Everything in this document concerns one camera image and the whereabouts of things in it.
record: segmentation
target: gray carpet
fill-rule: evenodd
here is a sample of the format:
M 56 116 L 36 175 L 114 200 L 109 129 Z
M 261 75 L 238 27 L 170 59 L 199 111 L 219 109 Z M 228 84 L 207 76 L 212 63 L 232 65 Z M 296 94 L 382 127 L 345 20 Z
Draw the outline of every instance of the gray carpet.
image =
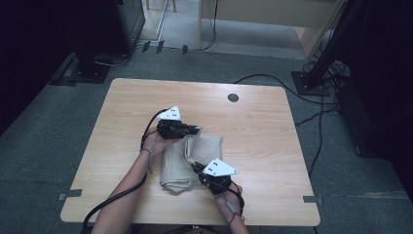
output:
M 305 63 L 199 52 L 183 56 L 173 49 L 155 52 L 136 51 L 124 65 L 111 68 L 103 85 L 46 86 L 1 136 L 1 233 L 80 232 L 80 223 L 60 220 L 63 202 L 57 194 L 70 188 L 114 78 L 233 83 L 246 75 L 268 73 L 294 89 L 289 73 Z M 279 82 L 255 77 L 243 84 Z M 319 106 L 287 94 L 295 122 L 319 111 Z M 297 132 L 309 168 L 319 145 L 318 120 L 297 127 Z M 318 233 L 413 233 L 413 206 L 392 166 L 382 159 L 357 157 L 345 119 L 335 111 L 322 116 L 322 132 L 323 146 L 312 175 L 314 191 L 323 200 Z M 315 232 L 312 227 L 263 227 L 262 233 Z

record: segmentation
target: black tape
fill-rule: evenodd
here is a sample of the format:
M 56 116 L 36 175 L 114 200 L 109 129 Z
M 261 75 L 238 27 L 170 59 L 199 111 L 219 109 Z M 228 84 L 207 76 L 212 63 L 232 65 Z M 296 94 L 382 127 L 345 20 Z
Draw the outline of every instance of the black tape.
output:
M 150 42 L 150 41 L 146 42 L 145 45 L 143 45 L 142 52 L 147 51 L 147 50 L 149 49 L 149 46 L 150 46 L 150 45 L 151 45 L 151 42 Z
M 68 197 L 80 197 L 82 196 L 82 189 L 69 190 L 67 193 L 59 193 L 57 199 L 64 201 Z
M 156 54 L 162 51 L 162 48 L 164 47 L 164 43 L 165 43 L 165 40 L 162 40 L 159 42 L 158 47 L 156 48 Z
M 317 199 L 315 196 L 303 196 L 304 203 L 316 203 Z
M 182 55 L 185 55 L 186 53 L 188 53 L 188 46 L 187 46 L 187 45 L 183 45 L 183 47 L 182 47 Z

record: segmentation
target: hand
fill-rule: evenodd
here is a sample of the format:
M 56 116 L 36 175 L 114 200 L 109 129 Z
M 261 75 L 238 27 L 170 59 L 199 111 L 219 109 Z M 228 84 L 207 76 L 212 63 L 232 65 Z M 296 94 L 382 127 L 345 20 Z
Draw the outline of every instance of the hand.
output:
M 230 189 L 234 190 L 235 192 L 240 191 L 240 194 L 243 193 L 243 188 L 239 185 L 235 185 L 234 183 L 231 183 Z M 241 214 L 240 200 L 234 193 L 226 191 L 221 194 L 213 195 L 213 198 L 215 199 L 216 207 L 221 212 L 222 216 L 224 216 L 225 220 L 227 220 L 227 222 L 231 222 L 234 217 L 234 213 L 228 207 L 227 201 L 230 202 L 231 205 L 235 208 L 235 211 L 238 215 Z
M 179 139 L 164 139 L 158 135 L 157 129 L 154 127 L 148 130 L 147 138 L 145 142 L 143 142 L 143 148 L 151 150 L 154 141 L 155 145 L 152 154 L 150 155 L 151 159 L 160 155 L 168 146 L 179 141 Z

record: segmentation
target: beige cloth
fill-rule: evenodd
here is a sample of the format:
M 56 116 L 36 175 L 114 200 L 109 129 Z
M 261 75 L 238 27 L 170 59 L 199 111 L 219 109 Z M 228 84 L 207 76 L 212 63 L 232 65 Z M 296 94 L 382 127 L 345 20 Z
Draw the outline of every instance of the beige cloth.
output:
M 201 135 L 201 130 L 186 136 L 165 150 L 160 183 L 174 192 L 205 188 L 191 163 L 207 165 L 214 158 L 222 160 L 222 136 Z

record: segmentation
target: wooden table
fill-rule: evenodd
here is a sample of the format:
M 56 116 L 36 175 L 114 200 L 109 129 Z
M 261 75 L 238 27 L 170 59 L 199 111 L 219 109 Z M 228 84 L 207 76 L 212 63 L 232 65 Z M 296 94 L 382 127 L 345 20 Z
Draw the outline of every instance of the wooden table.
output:
M 316 203 L 303 199 L 313 190 L 283 88 L 138 79 L 113 81 L 71 186 L 82 195 L 66 199 L 63 221 L 83 221 L 109 196 L 138 155 L 151 117 L 175 105 L 184 123 L 223 135 L 223 160 L 239 170 L 232 179 L 244 188 L 246 225 L 319 224 Z M 134 223 L 225 223 L 208 190 L 164 190 L 161 162 L 152 162 Z
M 216 0 L 200 0 L 199 49 L 202 19 L 213 19 L 215 3 Z M 216 19 L 294 26 L 303 52 L 310 58 L 325 32 L 335 27 L 345 3 L 346 0 L 224 0 L 218 2 Z

